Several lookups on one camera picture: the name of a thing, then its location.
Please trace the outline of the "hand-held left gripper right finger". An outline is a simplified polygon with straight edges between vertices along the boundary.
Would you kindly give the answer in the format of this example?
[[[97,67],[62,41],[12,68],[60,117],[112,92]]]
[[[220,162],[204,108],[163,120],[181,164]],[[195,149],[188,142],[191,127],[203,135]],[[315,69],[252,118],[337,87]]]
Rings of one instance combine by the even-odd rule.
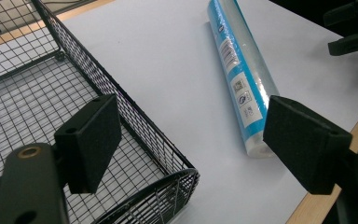
[[[305,105],[273,95],[263,140],[307,192],[329,195],[352,135]]]

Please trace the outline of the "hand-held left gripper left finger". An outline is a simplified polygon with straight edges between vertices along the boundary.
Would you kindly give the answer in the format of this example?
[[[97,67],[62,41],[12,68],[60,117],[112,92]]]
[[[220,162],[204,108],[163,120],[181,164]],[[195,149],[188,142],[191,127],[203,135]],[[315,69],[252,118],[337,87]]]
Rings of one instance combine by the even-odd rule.
[[[95,193],[121,141],[117,96],[92,99],[54,134],[72,193]]]

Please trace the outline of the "black wire mesh basket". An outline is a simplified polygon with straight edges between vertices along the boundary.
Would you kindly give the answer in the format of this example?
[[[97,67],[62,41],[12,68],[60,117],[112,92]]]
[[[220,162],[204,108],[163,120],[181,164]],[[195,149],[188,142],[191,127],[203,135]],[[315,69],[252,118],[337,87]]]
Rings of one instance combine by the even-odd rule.
[[[0,175],[7,155],[53,134],[86,103],[117,96],[121,141],[96,193],[66,191],[72,224],[167,224],[197,169],[42,0],[0,0]]]

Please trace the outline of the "blue plastic wrap roll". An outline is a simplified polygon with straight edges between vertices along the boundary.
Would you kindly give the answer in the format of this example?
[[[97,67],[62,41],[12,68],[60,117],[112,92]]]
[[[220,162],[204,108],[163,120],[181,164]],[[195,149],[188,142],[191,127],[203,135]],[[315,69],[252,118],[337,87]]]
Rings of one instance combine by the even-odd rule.
[[[264,58],[237,0],[210,0],[207,13],[246,153],[272,157],[263,133],[269,97],[279,92]]]

